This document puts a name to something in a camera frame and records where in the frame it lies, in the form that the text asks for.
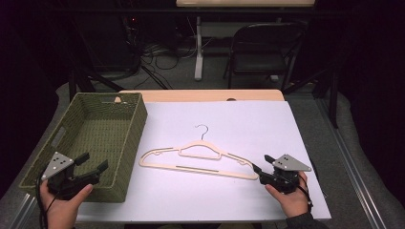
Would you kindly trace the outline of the white paper sheet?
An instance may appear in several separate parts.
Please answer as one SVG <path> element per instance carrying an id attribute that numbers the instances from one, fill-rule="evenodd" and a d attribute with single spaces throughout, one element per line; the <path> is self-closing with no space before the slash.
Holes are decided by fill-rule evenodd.
<path id="1" fill-rule="evenodd" d="M 241 156 L 271 172 L 266 156 L 309 156 L 286 101 L 148 103 L 138 156 L 122 203 L 81 205 L 80 221 L 249 222 L 283 219 L 279 203 L 257 180 L 168 169 L 169 164 L 249 173 Z"/>

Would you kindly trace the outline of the beige plastic clothes hanger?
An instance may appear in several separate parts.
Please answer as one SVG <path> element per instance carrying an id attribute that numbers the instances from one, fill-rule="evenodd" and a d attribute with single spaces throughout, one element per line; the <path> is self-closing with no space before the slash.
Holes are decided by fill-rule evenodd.
<path id="1" fill-rule="evenodd" d="M 255 180 L 258 178 L 258 175 L 254 172 L 252 172 L 251 174 L 243 174 L 238 172 L 225 171 L 218 168 L 203 168 L 197 165 L 167 164 L 167 163 L 157 163 L 147 161 L 147 158 L 149 156 L 162 156 L 165 153 L 175 153 L 179 157 L 188 157 L 188 158 L 195 158 L 198 160 L 211 160 L 211 161 L 220 161 L 222 158 L 226 157 L 230 158 L 233 161 L 236 161 L 241 166 L 246 166 L 248 169 L 253 170 L 253 163 L 248 159 L 243 158 L 241 156 L 232 155 L 231 153 L 228 153 L 218 148 L 213 143 L 205 141 L 203 138 L 204 135 L 208 133 L 209 128 L 206 125 L 204 125 L 204 128 L 205 131 L 201 134 L 201 138 L 199 140 L 191 141 L 183 146 L 153 149 L 144 153 L 139 159 L 139 166 L 164 170 L 182 171 L 187 173 L 208 174 L 213 176 L 235 177 L 250 180 Z M 203 147 L 204 149 L 207 149 L 209 152 L 213 153 L 213 156 L 203 156 L 198 154 L 187 153 L 187 150 L 196 147 Z"/>

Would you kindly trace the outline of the green woven basket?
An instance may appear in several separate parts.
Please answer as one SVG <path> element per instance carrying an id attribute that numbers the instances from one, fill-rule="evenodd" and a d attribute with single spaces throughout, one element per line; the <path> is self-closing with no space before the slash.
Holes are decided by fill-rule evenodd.
<path id="1" fill-rule="evenodd" d="M 126 199 L 139 142 L 147 119 L 142 95 L 78 93 L 19 183 L 31 195 L 42 169 L 55 153 L 71 159 L 88 153 L 75 168 L 81 176 L 103 161 L 108 168 L 88 197 L 90 202 L 120 203 Z"/>

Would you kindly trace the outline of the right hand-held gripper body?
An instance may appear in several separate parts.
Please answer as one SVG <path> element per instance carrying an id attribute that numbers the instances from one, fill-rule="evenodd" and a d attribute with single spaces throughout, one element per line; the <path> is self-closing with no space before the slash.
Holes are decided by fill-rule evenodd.
<path id="1" fill-rule="evenodd" d="M 262 172 L 262 178 L 259 179 L 263 185 L 270 184 L 277 191 L 283 194 L 293 193 L 299 186 L 300 171 L 310 172 L 311 168 L 290 155 L 283 155 L 270 165 L 273 166 L 273 173 Z"/>

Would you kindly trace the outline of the person's right hand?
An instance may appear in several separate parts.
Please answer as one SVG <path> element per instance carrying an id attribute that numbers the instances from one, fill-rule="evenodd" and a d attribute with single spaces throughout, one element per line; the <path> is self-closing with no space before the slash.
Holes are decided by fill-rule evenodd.
<path id="1" fill-rule="evenodd" d="M 280 203 L 281 208 L 288 218 L 305 214 L 309 211 L 309 200 L 307 197 L 307 176 L 304 172 L 298 173 L 300 178 L 299 187 L 295 192 L 282 194 L 270 184 L 265 186 L 266 190 Z"/>

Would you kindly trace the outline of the metal floor rail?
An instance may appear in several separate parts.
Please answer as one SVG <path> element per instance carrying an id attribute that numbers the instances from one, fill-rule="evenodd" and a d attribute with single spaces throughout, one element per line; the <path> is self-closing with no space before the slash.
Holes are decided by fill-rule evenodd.
<path id="1" fill-rule="evenodd" d="M 363 177 L 360 175 L 350 151 L 341 136 L 339 130 L 335 128 L 329 118 L 329 107 L 323 99 L 316 99 L 315 103 L 320 110 L 321 116 L 327 122 L 327 126 L 330 129 L 331 134 L 338 146 L 338 152 L 340 154 L 343 166 L 351 181 L 353 190 L 355 191 L 357 198 L 362 206 L 364 213 L 371 225 L 372 229 L 387 229 L 386 224 L 381 217 L 375 202 L 366 187 Z"/>
<path id="2" fill-rule="evenodd" d="M 24 229 L 35 207 L 36 198 L 32 195 L 25 195 L 11 221 L 9 229 Z"/>

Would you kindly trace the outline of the person's left hand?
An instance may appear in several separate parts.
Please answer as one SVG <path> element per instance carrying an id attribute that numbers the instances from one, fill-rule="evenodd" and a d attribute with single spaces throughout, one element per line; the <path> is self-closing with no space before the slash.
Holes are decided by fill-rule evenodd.
<path id="1" fill-rule="evenodd" d="M 46 208 L 48 229 L 73 229 L 79 206 L 92 193 L 93 185 L 88 184 L 70 200 L 57 199 L 49 192 L 47 182 L 40 185 L 40 196 Z"/>

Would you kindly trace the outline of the white-legged background table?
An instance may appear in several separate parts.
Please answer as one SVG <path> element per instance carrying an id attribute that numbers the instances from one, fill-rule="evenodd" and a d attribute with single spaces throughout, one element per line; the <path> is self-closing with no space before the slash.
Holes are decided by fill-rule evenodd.
<path id="1" fill-rule="evenodd" d="M 293 9 L 313 9 L 317 0 L 176 0 L 176 5 L 179 8 L 191 10 L 219 10 L 225 8 L 226 10 L 252 10 L 258 8 L 274 8 L 276 10 Z M 231 19 L 225 22 L 221 19 L 217 21 L 202 19 L 200 16 L 196 17 L 196 66 L 195 66 L 195 80 L 201 81 L 203 79 L 203 38 L 227 38 L 235 34 L 237 29 L 247 24 L 247 20 L 243 19 L 241 22 Z"/>

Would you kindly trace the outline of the black folding chair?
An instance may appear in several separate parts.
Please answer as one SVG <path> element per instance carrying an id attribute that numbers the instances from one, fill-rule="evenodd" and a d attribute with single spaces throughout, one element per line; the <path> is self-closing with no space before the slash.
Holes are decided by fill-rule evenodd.
<path id="1" fill-rule="evenodd" d="M 301 23 L 257 23 L 238 29 L 231 39 L 223 78 L 232 88 L 236 75 L 264 75 L 288 83 L 306 28 Z"/>

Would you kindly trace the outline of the black metal stand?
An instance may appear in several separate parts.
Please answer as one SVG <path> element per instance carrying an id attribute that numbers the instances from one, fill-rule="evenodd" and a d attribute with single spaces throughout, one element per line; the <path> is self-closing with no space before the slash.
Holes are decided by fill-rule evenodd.
<path id="1" fill-rule="evenodd" d="M 84 93 L 95 93 L 96 89 L 92 84 L 92 80 L 100 82 L 101 84 L 112 89 L 114 92 L 120 92 L 123 90 L 123 88 L 118 84 L 110 81 L 109 79 L 101 76 L 87 67 L 71 63 L 69 68 L 71 69 L 68 77 L 70 100 L 74 99 L 75 95 L 77 94 L 77 90 L 81 90 Z"/>
<path id="2" fill-rule="evenodd" d="M 338 81 L 339 73 L 337 70 L 324 69 L 315 73 L 298 83 L 294 83 L 292 86 L 283 90 L 283 94 L 291 94 L 304 86 L 308 85 L 311 81 L 316 80 L 315 87 L 312 90 L 312 95 L 315 98 L 323 98 L 326 92 L 329 92 L 329 106 L 328 117 L 332 126 L 337 129 L 337 98 L 338 98 Z"/>

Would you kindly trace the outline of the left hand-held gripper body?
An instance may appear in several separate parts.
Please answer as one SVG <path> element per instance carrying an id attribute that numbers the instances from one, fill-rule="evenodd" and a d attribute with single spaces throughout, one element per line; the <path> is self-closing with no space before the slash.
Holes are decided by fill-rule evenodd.
<path id="1" fill-rule="evenodd" d="M 75 159 L 55 152 L 41 179 L 48 181 L 48 189 L 52 194 L 63 200 L 70 200 L 86 185 L 98 184 L 100 180 L 96 170 L 77 176 L 77 166 L 80 165 L 75 165 Z"/>

